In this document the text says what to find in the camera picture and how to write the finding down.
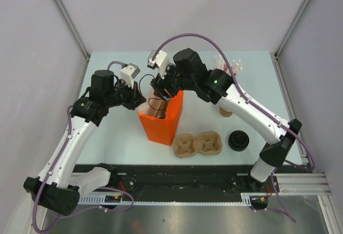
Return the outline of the brown pulp cup carrier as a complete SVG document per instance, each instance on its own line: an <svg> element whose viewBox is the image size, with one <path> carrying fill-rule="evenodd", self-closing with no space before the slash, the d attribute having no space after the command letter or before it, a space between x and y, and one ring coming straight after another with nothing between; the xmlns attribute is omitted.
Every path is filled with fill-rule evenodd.
<svg viewBox="0 0 343 234"><path fill-rule="evenodd" d="M154 94L153 90L151 90L151 92L147 96L147 103L148 103L147 115L152 116L157 119L164 119L166 117L168 102L157 97Z"/></svg>

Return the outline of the orange paper takeout bag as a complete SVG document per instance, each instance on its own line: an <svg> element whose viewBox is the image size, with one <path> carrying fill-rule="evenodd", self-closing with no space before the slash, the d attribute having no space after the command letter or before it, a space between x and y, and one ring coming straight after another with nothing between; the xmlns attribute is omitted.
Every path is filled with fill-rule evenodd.
<svg viewBox="0 0 343 234"><path fill-rule="evenodd" d="M147 87L141 92L146 93L146 102L138 106L138 116L149 141L170 146L173 142L179 120L183 111L184 92L180 91L168 102L167 115L164 119L157 119L147 115L147 96L151 92Z"/></svg>

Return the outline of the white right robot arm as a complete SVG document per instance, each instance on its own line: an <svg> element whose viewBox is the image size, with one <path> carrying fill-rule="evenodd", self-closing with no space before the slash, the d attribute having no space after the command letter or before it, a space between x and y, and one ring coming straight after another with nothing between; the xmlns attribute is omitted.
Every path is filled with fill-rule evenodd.
<svg viewBox="0 0 343 234"><path fill-rule="evenodd" d="M147 66L159 71L151 81L156 96L169 101L179 91L194 91L201 100L231 111L262 136L266 143L247 178L252 191L261 191L271 173L286 160L301 122L276 117L254 98L244 98L232 76L220 69L208 69L190 48L177 52L172 59L163 51L151 52Z"/></svg>

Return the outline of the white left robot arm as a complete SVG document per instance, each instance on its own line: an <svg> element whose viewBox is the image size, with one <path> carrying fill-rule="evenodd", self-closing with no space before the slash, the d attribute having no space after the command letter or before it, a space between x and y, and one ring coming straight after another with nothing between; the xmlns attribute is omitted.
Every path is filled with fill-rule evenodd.
<svg viewBox="0 0 343 234"><path fill-rule="evenodd" d="M68 127L50 160L37 177L28 177L24 182L33 201L68 216L88 193L100 187L112 191L118 186L114 167L106 164L99 164L76 179L71 174L85 144L110 108L134 110L146 101L134 80L139 72L128 64L118 77L110 70L97 70L92 75L90 87L67 110Z"/></svg>

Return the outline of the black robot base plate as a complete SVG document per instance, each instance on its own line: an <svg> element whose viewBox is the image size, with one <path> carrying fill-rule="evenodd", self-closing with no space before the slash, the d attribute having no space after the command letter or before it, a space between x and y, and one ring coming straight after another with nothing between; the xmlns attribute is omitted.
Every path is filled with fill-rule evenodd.
<svg viewBox="0 0 343 234"><path fill-rule="evenodd" d="M127 191L143 188L222 188L233 192L267 192L279 188L276 177L259 184L246 165L120 165L100 163L113 171L114 183L121 182Z"/></svg>

